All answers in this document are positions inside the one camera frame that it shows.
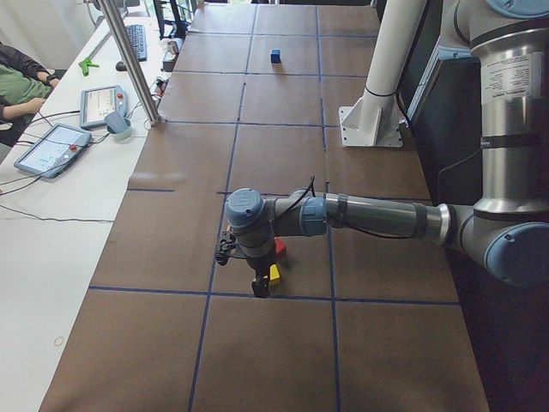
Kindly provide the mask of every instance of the person's hand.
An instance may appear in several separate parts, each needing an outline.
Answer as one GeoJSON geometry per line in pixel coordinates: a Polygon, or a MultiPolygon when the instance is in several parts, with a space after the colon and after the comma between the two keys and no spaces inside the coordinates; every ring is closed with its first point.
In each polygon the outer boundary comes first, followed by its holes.
{"type": "Polygon", "coordinates": [[[27,103],[23,103],[23,105],[25,106],[26,114],[36,114],[38,113],[38,110],[42,108],[44,103],[45,99],[42,99],[41,97],[34,97],[27,103]]]}

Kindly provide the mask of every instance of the white sticker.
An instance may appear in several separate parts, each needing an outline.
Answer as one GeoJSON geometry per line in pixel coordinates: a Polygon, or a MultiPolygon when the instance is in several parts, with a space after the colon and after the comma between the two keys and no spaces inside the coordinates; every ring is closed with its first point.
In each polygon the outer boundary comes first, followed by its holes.
{"type": "Polygon", "coordinates": [[[543,53],[506,58],[482,66],[482,104],[498,99],[531,96],[541,98],[543,53]]]}

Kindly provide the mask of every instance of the white table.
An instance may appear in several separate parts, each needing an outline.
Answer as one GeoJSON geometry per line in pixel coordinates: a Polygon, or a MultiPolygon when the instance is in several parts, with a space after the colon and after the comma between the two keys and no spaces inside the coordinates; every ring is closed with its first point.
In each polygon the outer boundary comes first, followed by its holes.
{"type": "MultiPolygon", "coordinates": [[[[125,19],[126,25],[133,23],[147,28],[148,60],[141,67],[147,82],[153,84],[157,76],[166,77],[161,71],[164,52],[158,41],[156,20],[125,19]]],[[[92,59],[99,68],[90,68],[89,76],[84,77],[78,66],[108,30],[105,22],[98,27],[43,106],[43,115],[78,110],[82,90],[112,84],[125,90],[129,110],[138,103],[128,73],[115,71],[121,58],[112,36],[92,59]]],[[[78,115],[50,121],[77,126],[78,115]]],[[[40,217],[114,220],[148,133],[147,117],[141,107],[131,122],[133,134],[125,141],[115,142],[107,137],[56,179],[41,179],[21,191],[1,196],[0,205],[40,217]]],[[[40,120],[27,131],[41,136],[49,128],[40,120]]],[[[98,139],[105,129],[93,134],[98,139]]],[[[21,140],[36,139],[23,135],[21,140]]],[[[27,146],[22,145],[11,150],[0,165],[0,183],[27,176],[13,167],[25,150],[27,146]]],[[[13,190],[32,180],[2,185],[0,189],[13,190]]],[[[0,410],[38,410],[111,226],[39,221],[0,209],[0,410]]]]}

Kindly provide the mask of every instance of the green shirt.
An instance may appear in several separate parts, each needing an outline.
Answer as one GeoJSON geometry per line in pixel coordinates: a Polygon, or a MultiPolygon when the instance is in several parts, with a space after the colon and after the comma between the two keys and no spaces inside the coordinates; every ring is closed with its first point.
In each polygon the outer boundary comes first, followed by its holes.
{"type": "Polygon", "coordinates": [[[34,97],[46,98],[51,88],[38,80],[25,77],[20,71],[0,64],[0,96],[10,105],[26,103],[34,97]]]}

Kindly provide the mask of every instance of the brown tile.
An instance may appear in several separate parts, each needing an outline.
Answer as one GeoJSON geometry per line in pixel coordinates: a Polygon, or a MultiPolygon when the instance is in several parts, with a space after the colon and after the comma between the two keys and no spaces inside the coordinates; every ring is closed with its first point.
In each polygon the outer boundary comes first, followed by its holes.
{"type": "MultiPolygon", "coordinates": [[[[331,296],[328,236],[281,238],[287,254],[277,264],[281,283],[271,286],[273,296],[331,296]]],[[[213,290],[233,294],[253,294],[254,271],[244,260],[231,259],[216,266],[213,290]]]]}
{"type": "Polygon", "coordinates": [[[341,410],[488,412],[458,306],[337,304],[341,410]]]}
{"type": "Polygon", "coordinates": [[[322,6],[318,8],[321,36],[376,36],[379,19],[370,6],[322,6]]]}
{"type": "Polygon", "coordinates": [[[317,75],[318,39],[300,36],[254,36],[249,73],[317,75]],[[270,52],[281,51],[280,64],[272,64],[270,52]]]}
{"type": "Polygon", "coordinates": [[[326,129],[329,190],[367,197],[429,199],[417,152],[403,148],[344,147],[339,128],[326,129]]]}
{"type": "Polygon", "coordinates": [[[223,196],[128,191],[91,284],[208,291],[223,196]]]}
{"type": "Polygon", "coordinates": [[[320,56],[323,75],[368,76],[375,39],[322,37],[320,56]]]}
{"type": "Polygon", "coordinates": [[[256,6],[252,4],[205,3],[196,12],[190,32],[249,34],[254,27],[256,6]]]}
{"type": "Polygon", "coordinates": [[[168,121],[234,123],[244,75],[172,73],[160,114],[168,121]]]}
{"type": "Polygon", "coordinates": [[[329,302],[211,300],[195,411],[332,412],[329,302]]]}
{"type": "Polygon", "coordinates": [[[224,191],[234,124],[164,123],[151,129],[130,189],[224,191]]]}
{"type": "Polygon", "coordinates": [[[88,290],[40,412],[187,410],[205,299],[88,290]]]}
{"type": "Polygon", "coordinates": [[[342,106],[354,106],[364,93],[365,77],[330,77],[322,81],[324,123],[340,125],[339,110],[342,106]]]}
{"type": "Polygon", "coordinates": [[[229,190],[251,187],[261,193],[289,194],[315,176],[325,187],[323,133],[320,127],[244,124],[232,161],[229,190]]]}
{"type": "Polygon", "coordinates": [[[174,70],[245,73],[251,36],[189,33],[174,70]]]}
{"type": "Polygon", "coordinates": [[[257,7],[254,33],[317,35],[316,7],[261,4],[257,7]]]}
{"type": "Polygon", "coordinates": [[[440,246],[332,231],[335,292],[342,298],[457,301],[440,246]]]}
{"type": "Polygon", "coordinates": [[[322,125],[318,77],[247,76],[241,120],[259,124],[322,125]]]}

